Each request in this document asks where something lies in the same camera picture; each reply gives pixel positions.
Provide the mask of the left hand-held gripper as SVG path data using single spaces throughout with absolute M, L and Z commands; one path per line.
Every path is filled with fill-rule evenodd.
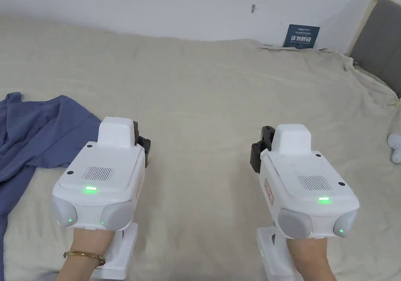
M 128 118 L 107 116 L 97 141 L 81 149 L 52 190 L 57 223 L 62 227 L 111 230 L 115 236 L 95 269 L 98 279 L 125 279 L 137 239 L 134 212 L 145 180 L 151 141 Z

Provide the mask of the person's left hand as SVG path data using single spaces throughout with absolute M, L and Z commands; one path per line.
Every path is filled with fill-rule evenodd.
M 104 256 L 115 236 L 115 231 L 75 228 L 71 252 L 84 252 Z

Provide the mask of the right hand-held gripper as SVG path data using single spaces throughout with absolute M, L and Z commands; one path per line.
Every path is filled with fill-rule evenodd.
M 301 281 L 287 239 L 345 238 L 360 208 L 358 198 L 324 158 L 312 150 L 302 124 L 264 126 L 251 147 L 250 164 L 273 225 L 257 229 L 256 240 L 269 281 Z

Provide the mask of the person's right hand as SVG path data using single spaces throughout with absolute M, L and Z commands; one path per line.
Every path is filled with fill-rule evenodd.
M 287 248 L 295 265 L 328 263 L 327 238 L 287 239 Z

